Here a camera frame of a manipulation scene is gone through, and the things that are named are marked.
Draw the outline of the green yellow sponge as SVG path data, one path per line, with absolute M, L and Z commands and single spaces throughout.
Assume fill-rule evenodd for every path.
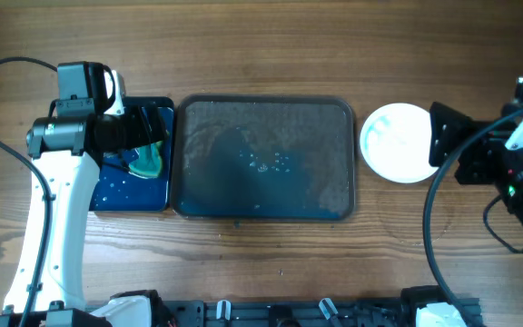
M 165 167 L 165 146 L 169 139 L 170 133 L 166 132 L 163 140 L 135 148 L 137 157 L 129 163 L 130 173 L 143 179 L 158 178 Z

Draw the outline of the white plate top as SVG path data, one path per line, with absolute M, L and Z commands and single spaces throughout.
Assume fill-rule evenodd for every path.
M 437 168 L 429 164 L 430 114 L 414 104 L 386 104 L 360 130 L 360 152 L 369 168 L 394 183 L 418 183 Z

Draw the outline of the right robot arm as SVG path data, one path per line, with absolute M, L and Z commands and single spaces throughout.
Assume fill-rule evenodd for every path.
M 432 275 L 448 301 L 460 312 L 469 326 L 481 326 L 462 301 L 448 287 L 437 264 L 430 239 L 431 213 L 439 186 L 449 168 L 456 161 L 459 168 L 456 179 L 461 184 L 493 184 L 498 198 L 508 212 L 517 216 L 523 227 L 523 146 L 507 142 L 520 131 L 515 123 L 523 121 L 523 102 L 506 104 L 501 118 L 491 123 L 478 122 L 456 110 L 435 102 L 430 107 L 431 146 L 429 163 L 438 172 L 428 190 L 422 216 L 422 234 L 425 254 Z

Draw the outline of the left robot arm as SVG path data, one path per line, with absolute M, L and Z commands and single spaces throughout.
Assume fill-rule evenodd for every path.
M 164 96 L 127 97 L 107 65 L 54 67 L 59 96 L 27 132 L 27 154 L 0 148 L 32 173 L 32 195 L 20 261 L 0 326 L 174 326 L 155 290 L 121 292 L 85 309 L 82 262 L 87 215 L 106 154 L 146 148 L 153 157 L 140 175 L 160 175 L 158 144 L 169 138 Z

